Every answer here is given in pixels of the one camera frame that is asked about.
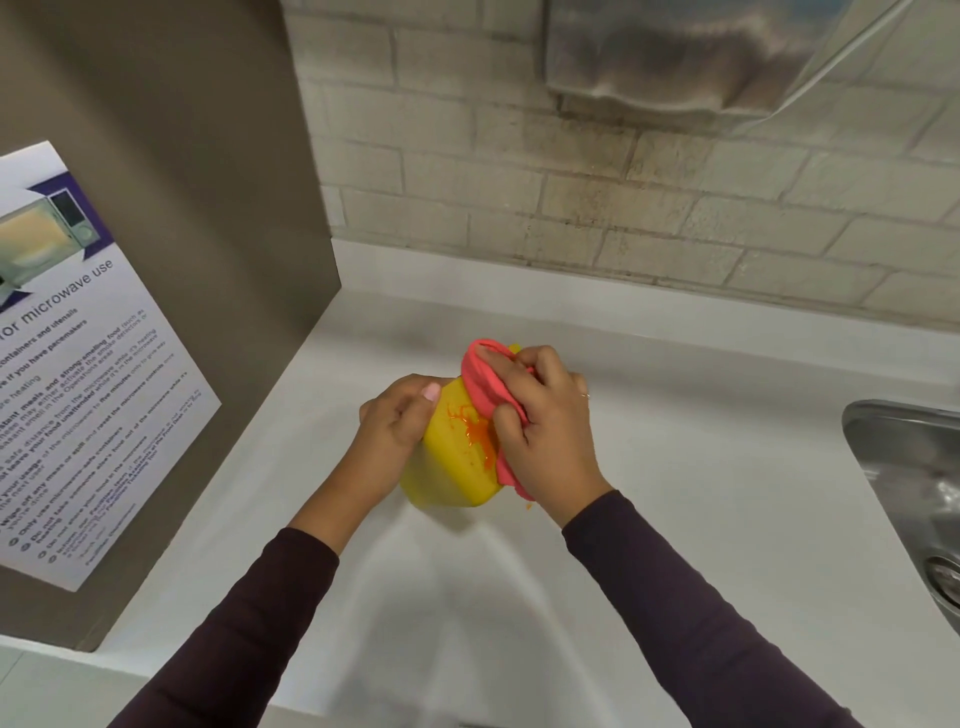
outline fingernail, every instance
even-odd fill
[[[437,401],[440,398],[440,390],[441,386],[437,382],[432,381],[423,387],[423,391],[420,393],[427,400]]]

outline person's left hand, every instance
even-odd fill
[[[360,429],[341,467],[356,473],[358,483],[386,497],[423,439],[437,408],[440,390],[451,379],[409,375],[360,407]]]
[[[450,379],[409,375],[360,407],[360,429],[347,454],[290,527],[309,533],[337,554],[367,514],[395,488],[423,438]]]

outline paper notice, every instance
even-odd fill
[[[0,565],[79,589],[219,406],[53,147],[0,158]]]

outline microwave picture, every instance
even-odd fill
[[[20,288],[79,253],[84,245],[74,227],[48,197],[30,190],[0,188],[3,290]]]
[[[100,240],[100,233],[93,227],[93,224],[84,214],[84,211],[77,205],[77,201],[68,189],[62,189],[59,192],[47,195],[47,199],[60,214],[66,227],[73,233],[74,239],[87,247]]]

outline dark purple sleeve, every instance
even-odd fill
[[[860,728],[617,492],[564,529],[693,728]]]
[[[338,564],[284,528],[109,728],[255,728]]]

